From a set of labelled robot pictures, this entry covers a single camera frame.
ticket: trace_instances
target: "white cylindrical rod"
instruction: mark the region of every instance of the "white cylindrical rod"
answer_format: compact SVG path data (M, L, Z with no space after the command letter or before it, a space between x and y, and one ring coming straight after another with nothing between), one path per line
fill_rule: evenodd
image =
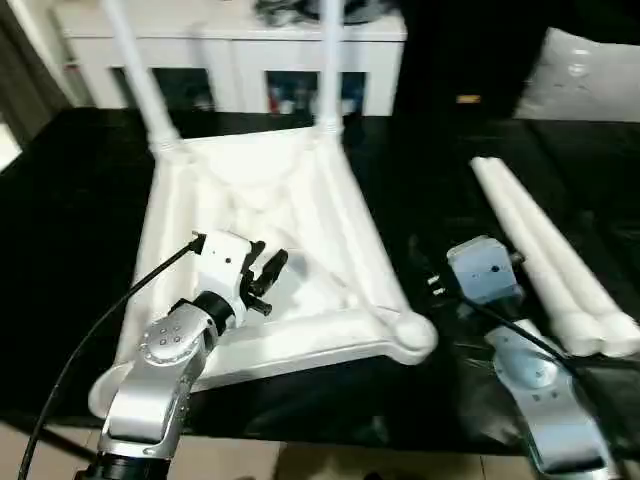
M576 253L565 236L547 217L516 176L500 159L492 159L500 170L503 188L554 264L578 305L598 320L604 331L602 353L622 357L640 351L640 328L624 313Z
M323 132L339 134L342 131L342 32L344 0L320 0L322 22L323 65L319 79L318 126Z
M149 143L162 146L178 142L179 136L167 113L160 88L142 61L121 0L102 0L102 6L113 27L116 43L124 59L127 80L147 126Z
M471 168L503 230L524 255L523 267L551 319L554 334L572 355L587 356L600 352L603 339L600 323L575 302L502 188L490 160L476 157L471 161Z

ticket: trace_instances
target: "black tabletop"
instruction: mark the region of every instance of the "black tabletop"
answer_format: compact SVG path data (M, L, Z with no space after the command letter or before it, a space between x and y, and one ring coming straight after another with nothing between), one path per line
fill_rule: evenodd
M270 115L174 115L185 137L304 126ZM445 272L446 250L476 235L505 241L468 167L503 158L604 286L640 318L640 127L586 122L354 118L344 133L352 169L400 282L441 339L421 365L374 358L228 386L193 396L188 429L255 437L422 450L520 449L513 404L473 323L432 301L425 264ZM61 114L0 174L4 252L3 415L32 415L91 322L130 285L154 161L135 112ZM528 287L526 278L520 278ZM527 288L528 313L545 317ZM123 312L93 341L61 396L55 421L99 425L92 382L113 360ZM616 443L637 454L638 358L581 361L626 428Z

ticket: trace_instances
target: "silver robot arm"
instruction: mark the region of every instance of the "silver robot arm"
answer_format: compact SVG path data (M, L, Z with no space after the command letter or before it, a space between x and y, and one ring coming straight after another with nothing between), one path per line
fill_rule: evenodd
M277 280L288 256L278 251L254 279L249 267L264 248L264 242L228 232L207 235L199 259L199 294L193 301L180 300L144 331L107 414L98 458L76 478L166 478L191 387L220 336L240 326L248 309L271 313L271 305L259 297Z

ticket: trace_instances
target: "floor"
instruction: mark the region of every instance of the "floor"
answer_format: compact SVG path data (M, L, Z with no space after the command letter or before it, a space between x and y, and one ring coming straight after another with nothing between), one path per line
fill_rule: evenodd
M6 124L0 122L0 171L20 154L20 147L13 139Z
M54 428L95 449L98 431ZM0 424L0 478L15 478L26 437ZM81 460L48 446L36 452L30 480L72 480ZM640 466L630 465L640 479ZM523 458L393 452L353 447L283 444L253 440L183 437L170 480L362 480L378 472L383 480L530 480Z

